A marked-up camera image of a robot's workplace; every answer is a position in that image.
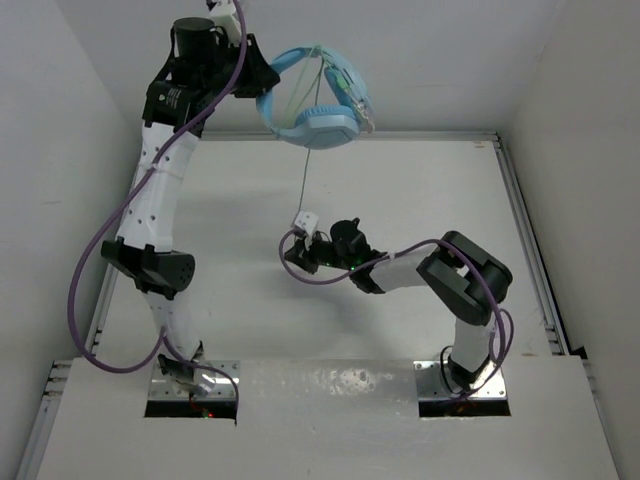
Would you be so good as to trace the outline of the light blue headphones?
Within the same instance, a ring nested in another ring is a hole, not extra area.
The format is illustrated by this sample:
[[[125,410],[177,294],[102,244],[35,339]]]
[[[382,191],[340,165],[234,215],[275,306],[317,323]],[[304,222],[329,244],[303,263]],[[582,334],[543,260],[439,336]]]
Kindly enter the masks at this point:
[[[337,102],[314,105],[296,114],[293,125],[274,122],[274,94],[268,90],[256,99],[256,110],[275,138],[308,150],[328,150],[346,145],[375,129],[374,109],[368,88],[355,67],[338,51],[308,45],[276,56],[270,67],[281,74],[302,60],[319,58],[322,74]]]

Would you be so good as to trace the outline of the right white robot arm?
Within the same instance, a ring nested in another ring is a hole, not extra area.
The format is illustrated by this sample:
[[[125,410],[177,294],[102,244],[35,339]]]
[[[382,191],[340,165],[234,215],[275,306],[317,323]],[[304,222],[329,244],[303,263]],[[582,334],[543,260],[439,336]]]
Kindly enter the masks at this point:
[[[440,358],[445,387],[465,398],[480,390],[480,376],[497,374],[514,335],[513,318],[501,306],[513,275],[501,261],[455,230],[393,252],[374,249],[357,219],[340,220],[327,234],[317,223],[315,215],[299,213],[279,243],[289,275],[317,285],[319,268],[338,269],[341,279],[371,295],[427,287],[455,318],[453,343]]]

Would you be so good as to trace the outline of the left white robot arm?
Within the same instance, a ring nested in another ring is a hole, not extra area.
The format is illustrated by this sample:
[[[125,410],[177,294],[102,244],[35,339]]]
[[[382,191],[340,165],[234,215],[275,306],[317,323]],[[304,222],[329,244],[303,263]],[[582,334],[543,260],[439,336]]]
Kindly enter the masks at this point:
[[[167,60],[146,91],[134,187],[101,256],[144,296],[166,350],[157,357],[162,374],[191,395],[206,396],[223,374],[205,367],[188,307],[195,258],[174,248],[180,190],[205,122],[220,101],[228,94],[256,98],[280,77],[233,13],[178,19],[170,40]]]

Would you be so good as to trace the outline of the white front cover board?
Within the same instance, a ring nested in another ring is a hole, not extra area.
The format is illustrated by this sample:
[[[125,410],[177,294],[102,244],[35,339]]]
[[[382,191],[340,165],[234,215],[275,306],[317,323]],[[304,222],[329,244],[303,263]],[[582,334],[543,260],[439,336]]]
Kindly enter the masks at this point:
[[[581,362],[504,369],[503,417],[423,418],[410,363],[243,361],[236,420],[148,418],[145,373],[76,360],[39,479],[614,479]]]

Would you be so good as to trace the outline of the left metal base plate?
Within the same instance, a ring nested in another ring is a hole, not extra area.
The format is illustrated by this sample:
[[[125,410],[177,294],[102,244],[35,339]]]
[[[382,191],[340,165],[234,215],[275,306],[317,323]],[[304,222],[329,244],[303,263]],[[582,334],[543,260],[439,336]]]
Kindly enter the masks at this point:
[[[240,362],[205,360],[208,369],[193,369],[161,355],[154,363],[148,389],[151,401],[232,401],[236,394],[230,378],[240,383]]]

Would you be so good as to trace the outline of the metal base plate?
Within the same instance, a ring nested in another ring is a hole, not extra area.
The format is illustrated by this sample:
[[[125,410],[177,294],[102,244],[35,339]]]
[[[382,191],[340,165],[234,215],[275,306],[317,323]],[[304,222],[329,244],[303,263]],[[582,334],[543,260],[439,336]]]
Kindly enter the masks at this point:
[[[460,385],[454,382],[448,369],[448,361],[441,365],[438,360],[413,362],[417,397],[419,401],[437,402],[455,399],[464,395]],[[501,369],[490,361],[479,377],[470,386],[467,399],[473,401],[506,401],[506,383]]]
[[[240,383],[240,362],[205,360],[208,369],[193,369],[161,355],[154,363],[148,389],[151,401],[232,401],[236,394],[230,378]]]

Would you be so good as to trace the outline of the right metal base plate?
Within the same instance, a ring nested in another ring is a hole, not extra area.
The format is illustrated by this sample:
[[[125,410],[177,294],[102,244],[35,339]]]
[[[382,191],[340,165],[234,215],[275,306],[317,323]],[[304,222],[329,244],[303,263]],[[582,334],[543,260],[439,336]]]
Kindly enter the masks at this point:
[[[417,397],[419,401],[437,402],[455,399],[464,395],[460,385],[454,382],[448,369],[448,361],[441,365],[438,360],[413,362]],[[506,401],[506,383],[501,369],[490,361],[479,377],[470,386],[467,399],[473,401]]]

